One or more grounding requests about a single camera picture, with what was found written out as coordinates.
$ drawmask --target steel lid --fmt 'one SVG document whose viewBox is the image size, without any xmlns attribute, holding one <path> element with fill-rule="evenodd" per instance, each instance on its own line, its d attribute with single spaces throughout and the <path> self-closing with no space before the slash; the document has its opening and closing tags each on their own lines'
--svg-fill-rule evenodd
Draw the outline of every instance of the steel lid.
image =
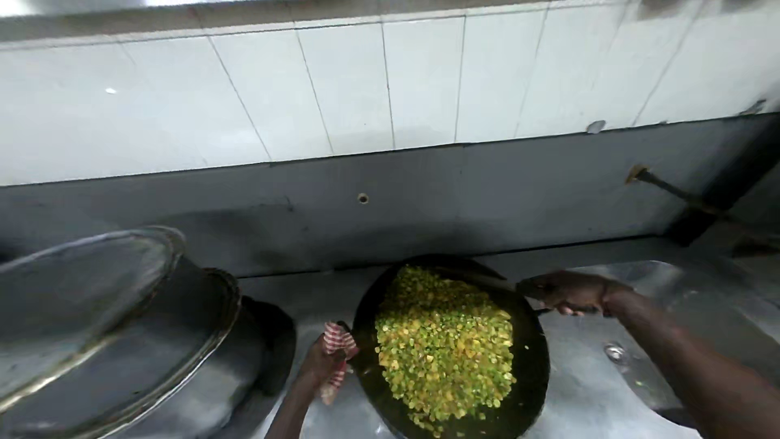
<svg viewBox="0 0 780 439">
<path fill-rule="evenodd" d="M 110 342 L 176 266 L 183 237 L 148 227 L 0 265 L 0 413 Z"/>
</svg>

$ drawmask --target gray painted wall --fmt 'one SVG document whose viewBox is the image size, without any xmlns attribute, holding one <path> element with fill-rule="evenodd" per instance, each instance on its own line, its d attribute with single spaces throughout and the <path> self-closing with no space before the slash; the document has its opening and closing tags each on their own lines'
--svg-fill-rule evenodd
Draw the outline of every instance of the gray painted wall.
<svg viewBox="0 0 780 439">
<path fill-rule="evenodd" d="M 597 135 L 0 188 L 0 254 L 143 224 L 178 227 L 237 276 L 480 254 L 663 231 L 682 211 L 631 165 L 701 192 L 779 115 Z M 370 197 L 361 205 L 357 195 Z"/>
</svg>

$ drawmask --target white wall tile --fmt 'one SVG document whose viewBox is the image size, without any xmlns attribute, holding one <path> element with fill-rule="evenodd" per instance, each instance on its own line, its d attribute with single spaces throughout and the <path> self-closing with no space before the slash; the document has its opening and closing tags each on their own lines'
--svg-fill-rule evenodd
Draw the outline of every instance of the white wall tile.
<svg viewBox="0 0 780 439">
<path fill-rule="evenodd" d="M 650 11 L 641 2 L 631 3 L 590 93 L 583 93 L 577 102 L 580 114 L 573 116 L 573 126 L 581 130 L 595 120 L 605 120 L 606 129 L 631 127 L 702 1 L 681 1 L 665 12 Z"/>
<path fill-rule="evenodd" d="M 0 52 L 0 184 L 266 160 L 207 41 L 156 44 Z"/>
<path fill-rule="evenodd" d="M 780 105 L 780 2 L 707 2 L 637 125 Z"/>
<path fill-rule="evenodd" d="M 396 148 L 455 140 L 463 20 L 383 25 Z"/>
<path fill-rule="evenodd" d="M 381 24 L 298 35 L 333 152 L 393 149 Z"/>
<path fill-rule="evenodd" d="M 466 18 L 456 141 L 514 137 L 546 13 Z"/>
<path fill-rule="evenodd" d="M 625 5 L 549 9 L 516 137 L 585 131 L 591 98 Z"/>
<path fill-rule="evenodd" d="M 156 94 L 150 111 L 176 144 L 199 151 L 208 166 L 269 160 L 206 37 L 122 46 Z"/>
<path fill-rule="evenodd" d="M 212 38 L 272 160 L 332 153 L 294 30 Z"/>
</svg>

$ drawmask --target yellow food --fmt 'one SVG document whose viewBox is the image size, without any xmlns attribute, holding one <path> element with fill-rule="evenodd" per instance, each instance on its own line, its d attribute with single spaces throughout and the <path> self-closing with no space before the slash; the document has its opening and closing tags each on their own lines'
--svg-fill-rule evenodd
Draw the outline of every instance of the yellow food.
<svg viewBox="0 0 780 439">
<path fill-rule="evenodd" d="M 488 294 L 425 269 L 399 271 L 376 319 L 379 364 L 393 397 L 438 437 L 441 421 L 499 407 L 511 390 L 512 324 Z"/>
</svg>

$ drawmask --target cooked vegetable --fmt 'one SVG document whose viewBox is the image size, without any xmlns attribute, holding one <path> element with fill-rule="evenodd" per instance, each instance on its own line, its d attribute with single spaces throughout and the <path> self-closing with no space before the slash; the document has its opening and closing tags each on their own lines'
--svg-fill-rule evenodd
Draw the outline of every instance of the cooked vegetable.
<svg viewBox="0 0 780 439">
<path fill-rule="evenodd" d="M 512 383 L 512 324 L 487 293 L 425 269 L 406 266 L 388 289 L 376 319 L 379 364 L 393 397 L 435 437 L 440 421 L 484 419 Z"/>
</svg>

